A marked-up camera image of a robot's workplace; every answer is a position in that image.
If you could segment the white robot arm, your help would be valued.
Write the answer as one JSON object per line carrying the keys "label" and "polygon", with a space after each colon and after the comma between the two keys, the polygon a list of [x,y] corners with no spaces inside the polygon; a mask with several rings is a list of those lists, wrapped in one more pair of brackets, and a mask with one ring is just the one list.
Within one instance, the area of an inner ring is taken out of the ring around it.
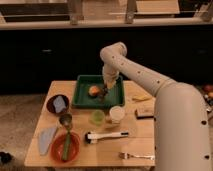
{"label": "white robot arm", "polygon": [[126,55],[122,42],[101,49],[104,82],[111,86],[117,75],[123,74],[155,97],[155,171],[213,171],[208,116],[201,93]]}

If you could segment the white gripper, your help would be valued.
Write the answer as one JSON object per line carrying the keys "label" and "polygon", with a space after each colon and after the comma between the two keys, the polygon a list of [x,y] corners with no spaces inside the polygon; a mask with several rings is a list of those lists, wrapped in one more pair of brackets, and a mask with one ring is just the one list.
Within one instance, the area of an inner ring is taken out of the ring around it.
{"label": "white gripper", "polygon": [[105,96],[108,93],[108,89],[111,89],[116,84],[116,80],[119,77],[119,72],[117,70],[113,69],[112,67],[109,67],[109,66],[103,67],[102,74],[103,74],[104,84],[106,86],[104,86],[100,89],[100,92],[98,94],[98,97],[100,99],[105,98]]}

